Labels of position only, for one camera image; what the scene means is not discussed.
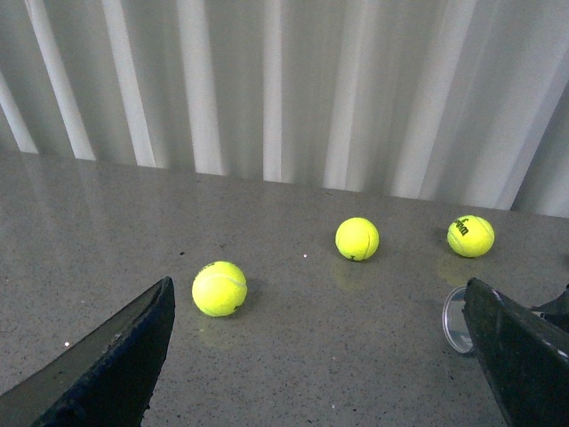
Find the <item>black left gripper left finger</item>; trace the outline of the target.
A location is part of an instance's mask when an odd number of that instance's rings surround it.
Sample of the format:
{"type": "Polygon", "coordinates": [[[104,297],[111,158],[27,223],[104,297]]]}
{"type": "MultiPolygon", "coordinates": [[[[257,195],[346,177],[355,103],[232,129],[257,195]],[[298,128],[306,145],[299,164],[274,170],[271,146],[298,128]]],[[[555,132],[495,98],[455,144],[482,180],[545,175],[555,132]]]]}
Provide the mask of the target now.
{"type": "Polygon", "coordinates": [[[1,396],[3,426],[139,426],[175,314],[162,278],[53,362],[1,396]]]}

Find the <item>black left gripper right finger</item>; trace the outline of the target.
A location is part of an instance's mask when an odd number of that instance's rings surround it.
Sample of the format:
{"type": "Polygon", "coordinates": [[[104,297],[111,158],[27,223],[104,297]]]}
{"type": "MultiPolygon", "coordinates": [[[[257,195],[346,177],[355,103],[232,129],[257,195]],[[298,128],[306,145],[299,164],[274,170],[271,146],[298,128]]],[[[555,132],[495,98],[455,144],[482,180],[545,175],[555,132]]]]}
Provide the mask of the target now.
{"type": "Polygon", "coordinates": [[[475,354],[509,426],[568,424],[568,333],[478,278],[464,317],[475,354]]]}

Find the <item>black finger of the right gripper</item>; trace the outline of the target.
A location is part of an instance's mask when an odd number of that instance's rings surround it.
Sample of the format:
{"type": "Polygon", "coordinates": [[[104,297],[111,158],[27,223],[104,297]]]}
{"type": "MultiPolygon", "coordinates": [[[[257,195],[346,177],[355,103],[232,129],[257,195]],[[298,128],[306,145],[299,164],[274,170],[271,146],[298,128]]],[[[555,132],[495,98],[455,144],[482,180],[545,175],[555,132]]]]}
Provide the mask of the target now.
{"type": "Polygon", "coordinates": [[[569,332],[569,286],[556,299],[540,306],[532,306],[530,311],[550,324],[569,332]]]}

